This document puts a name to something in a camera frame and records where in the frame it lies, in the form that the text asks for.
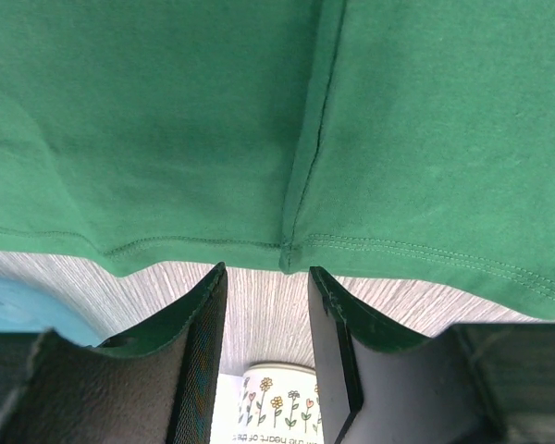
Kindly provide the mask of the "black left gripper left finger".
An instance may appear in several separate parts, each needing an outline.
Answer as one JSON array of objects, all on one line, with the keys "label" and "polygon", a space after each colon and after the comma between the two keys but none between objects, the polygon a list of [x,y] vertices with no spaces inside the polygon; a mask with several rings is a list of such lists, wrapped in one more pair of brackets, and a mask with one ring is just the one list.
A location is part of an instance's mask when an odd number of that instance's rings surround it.
[{"label": "black left gripper left finger", "polygon": [[228,297],[224,264],[95,347],[0,332],[0,443],[206,443]]}]

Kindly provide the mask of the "green t shirt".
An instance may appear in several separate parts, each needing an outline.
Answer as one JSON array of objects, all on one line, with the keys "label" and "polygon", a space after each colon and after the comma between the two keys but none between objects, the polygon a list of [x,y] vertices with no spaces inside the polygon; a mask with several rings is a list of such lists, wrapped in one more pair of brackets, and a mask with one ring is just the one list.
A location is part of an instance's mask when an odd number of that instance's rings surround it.
[{"label": "green t shirt", "polygon": [[555,319],[555,1],[0,1],[0,251]]}]

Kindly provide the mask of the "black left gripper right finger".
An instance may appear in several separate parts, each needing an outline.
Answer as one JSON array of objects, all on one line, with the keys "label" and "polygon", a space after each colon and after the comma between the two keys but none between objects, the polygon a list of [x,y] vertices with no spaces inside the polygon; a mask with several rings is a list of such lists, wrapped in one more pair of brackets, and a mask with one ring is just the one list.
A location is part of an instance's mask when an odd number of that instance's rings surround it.
[{"label": "black left gripper right finger", "polygon": [[327,443],[555,443],[555,323],[454,324],[433,338],[308,275]]}]

